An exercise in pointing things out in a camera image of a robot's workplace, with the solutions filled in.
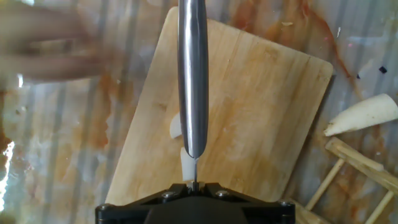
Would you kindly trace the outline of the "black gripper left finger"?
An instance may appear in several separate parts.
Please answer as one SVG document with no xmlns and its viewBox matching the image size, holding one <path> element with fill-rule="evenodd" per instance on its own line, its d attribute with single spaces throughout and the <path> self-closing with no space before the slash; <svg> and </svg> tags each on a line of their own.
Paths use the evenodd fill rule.
<svg viewBox="0 0 398 224">
<path fill-rule="evenodd" d="M 150 211 L 177 199 L 190 196 L 192 188 L 187 184 L 172 184 L 162 190 L 127 205 L 104 203 L 95 208 L 96 224 L 144 223 Z"/>
</svg>

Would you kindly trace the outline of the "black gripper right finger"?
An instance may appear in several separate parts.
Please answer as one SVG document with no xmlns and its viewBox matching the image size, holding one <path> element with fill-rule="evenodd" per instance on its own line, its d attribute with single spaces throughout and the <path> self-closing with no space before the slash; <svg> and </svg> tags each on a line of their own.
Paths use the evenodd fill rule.
<svg viewBox="0 0 398 224">
<path fill-rule="evenodd" d="M 218 183 L 199 183 L 198 220 L 203 223 L 294 224 L 295 204 L 287 201 L 265 202 L 222 187 Z"/>
</svg>

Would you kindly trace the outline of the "person left hand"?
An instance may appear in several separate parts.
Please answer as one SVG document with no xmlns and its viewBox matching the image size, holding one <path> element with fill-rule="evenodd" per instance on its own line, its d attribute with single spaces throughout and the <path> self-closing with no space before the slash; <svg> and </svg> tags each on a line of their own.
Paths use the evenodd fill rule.
<svg viewBox="0 0 398 224">
<path fill-rule="evenodd" d="M 1 6 L 1 79 L 20 75 L 45 83 L 101 75 L 114 57 L 93 32 L 81 11 L 29 6 Z"/>
</svg>

